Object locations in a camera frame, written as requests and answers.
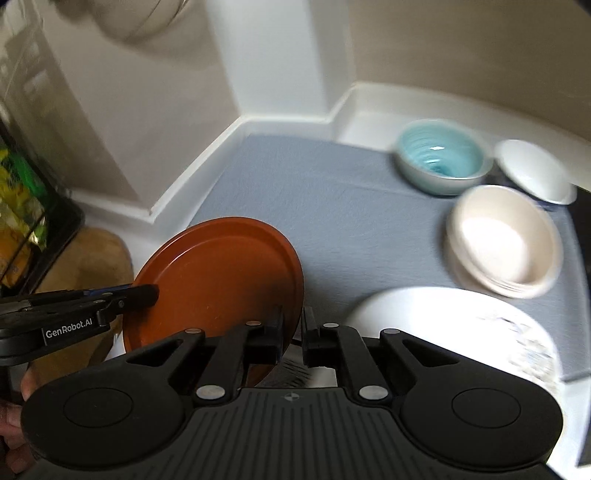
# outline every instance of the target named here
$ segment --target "turquoise bowl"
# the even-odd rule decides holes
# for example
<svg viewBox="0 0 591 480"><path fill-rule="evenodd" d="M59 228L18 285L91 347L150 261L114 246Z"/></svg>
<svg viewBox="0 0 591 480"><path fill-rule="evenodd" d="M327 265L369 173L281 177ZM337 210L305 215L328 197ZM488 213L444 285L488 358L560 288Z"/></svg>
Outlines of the turquoise bowl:
<svg viewBox="0 0 591 480"><path fill-rule="evenodd" d="M479 185L493 159L460 125L445 120L419 120L398 137L398 169L424 192L452 196Z"/></svg>

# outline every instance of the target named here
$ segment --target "terracotta plate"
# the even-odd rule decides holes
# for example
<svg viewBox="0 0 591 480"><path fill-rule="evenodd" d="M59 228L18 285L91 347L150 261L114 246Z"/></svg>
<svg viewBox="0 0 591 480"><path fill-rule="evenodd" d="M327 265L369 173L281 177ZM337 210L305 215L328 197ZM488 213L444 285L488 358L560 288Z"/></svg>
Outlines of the terracotta plate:
<svg viewBox="0 0 591 480"><path fill-rule="evenodd" d="M124 317L127 352L181 330L207 336L247 320L265 322L273 305L285 313L284 347L296 331L304 279L296 251L272 226L250 218L210 220L169 240L134 284L155 283L157 304Z"/></svg>

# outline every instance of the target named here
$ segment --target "gray mat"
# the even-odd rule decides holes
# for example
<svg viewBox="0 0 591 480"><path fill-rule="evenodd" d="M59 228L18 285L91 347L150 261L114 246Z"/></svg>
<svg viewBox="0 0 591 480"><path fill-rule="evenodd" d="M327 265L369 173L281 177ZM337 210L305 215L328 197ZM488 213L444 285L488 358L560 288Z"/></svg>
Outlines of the gray mat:
<svg viewBox="0 0 591 480"><path fill-rule="evenodd" d="M191 224L246 216L273 225L300 257L306 304L321 322L339 322L387 288L455 286L440 247L453 204L409 186L386 154L251 136ZM511 303L548 330L567 380L591 371L587 282L567 210L550 215L564 243L558 283L540 298Z"/></svg>

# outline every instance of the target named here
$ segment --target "stacked bowl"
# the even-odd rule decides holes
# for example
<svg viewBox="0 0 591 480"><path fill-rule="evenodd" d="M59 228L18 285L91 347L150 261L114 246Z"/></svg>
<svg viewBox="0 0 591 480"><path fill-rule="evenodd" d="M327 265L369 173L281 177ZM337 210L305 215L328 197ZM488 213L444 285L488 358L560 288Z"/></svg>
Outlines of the stacked bowl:
<svg viewBox="0 0 591 480"><path fill-rule="evenodd" d="M560 234L536 202L514 189L483 185L468 190L447 219L446 236L448 263L466 288L477 284L530 299L558 279Z"/></svg>

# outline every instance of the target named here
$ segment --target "metal pin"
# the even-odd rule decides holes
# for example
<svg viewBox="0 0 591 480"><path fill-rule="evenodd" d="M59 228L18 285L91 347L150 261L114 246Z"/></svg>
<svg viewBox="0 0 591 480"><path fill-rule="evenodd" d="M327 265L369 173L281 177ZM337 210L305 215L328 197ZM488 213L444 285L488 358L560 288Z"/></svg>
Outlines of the metal pin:
<svg viewBox="0 0 591 480"><path fill-rule="evenodd" d="M202 400L217 400L222 398L226 391L219 385L204 385L199 387L195 393Z"/></svg>
<svg viewBox="0 0 591 480"><path fill-rule="evenodd" d="M388 396L388 390L379 385L366 385L359 389L359 396L365 400L381 400Z"/></svg>

